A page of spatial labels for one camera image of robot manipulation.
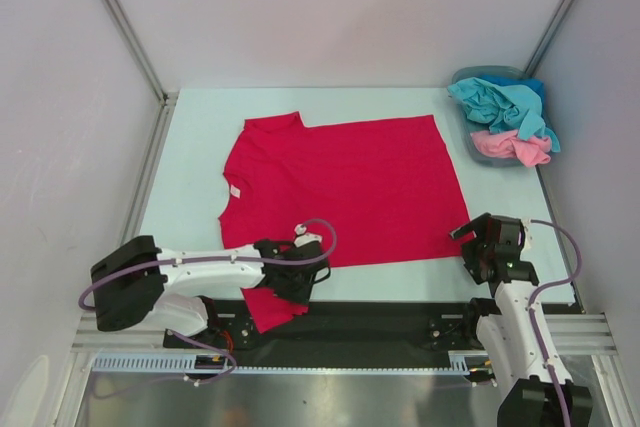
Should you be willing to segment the red t shirt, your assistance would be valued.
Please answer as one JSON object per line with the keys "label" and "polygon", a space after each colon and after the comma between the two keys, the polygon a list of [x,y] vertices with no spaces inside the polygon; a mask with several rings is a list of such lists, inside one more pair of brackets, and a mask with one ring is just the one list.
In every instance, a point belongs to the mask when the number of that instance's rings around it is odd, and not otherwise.
{"label": "red t shirt", "polygon": [[469,220],[433,116],[307,127],[299,113],[248,119],[223,176],[225,248],[285,240],[312,218],[333,267],[459,255],[450,233]]}

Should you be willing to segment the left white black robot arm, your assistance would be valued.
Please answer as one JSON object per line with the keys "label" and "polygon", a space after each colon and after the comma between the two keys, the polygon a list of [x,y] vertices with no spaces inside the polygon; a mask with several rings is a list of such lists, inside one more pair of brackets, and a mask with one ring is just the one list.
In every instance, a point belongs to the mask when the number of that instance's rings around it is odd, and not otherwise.
{"label": "left white black robot arm", "polygon": [[321,241],[316,234],[302,234],[292,241],[263,239],[189,253],[162,249],[153,237],[138,236],[91,267],[91,285],[79,303],[94,313],[101,332],[144,324],[207,347],[221,334],[212,305],[219,288],[264,288],[278,301],[307,305],[313,286],[331,274]]}

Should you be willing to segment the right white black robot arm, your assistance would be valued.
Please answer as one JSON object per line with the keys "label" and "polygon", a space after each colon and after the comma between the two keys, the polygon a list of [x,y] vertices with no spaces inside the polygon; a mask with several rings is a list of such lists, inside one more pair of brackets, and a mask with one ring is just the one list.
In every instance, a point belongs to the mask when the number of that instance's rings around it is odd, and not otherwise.
{"label": "right white black robot arm", "polygon": [[586,426],[593,399],[575,384],[555,347],[541,295],[556,287],[539,281],[522,259],[527,229],[522,220],[484,213],[450,234],[473,281],[488,286],[474,298],[461,323],[463,340],[488,355],[501,394],[500,426]]}

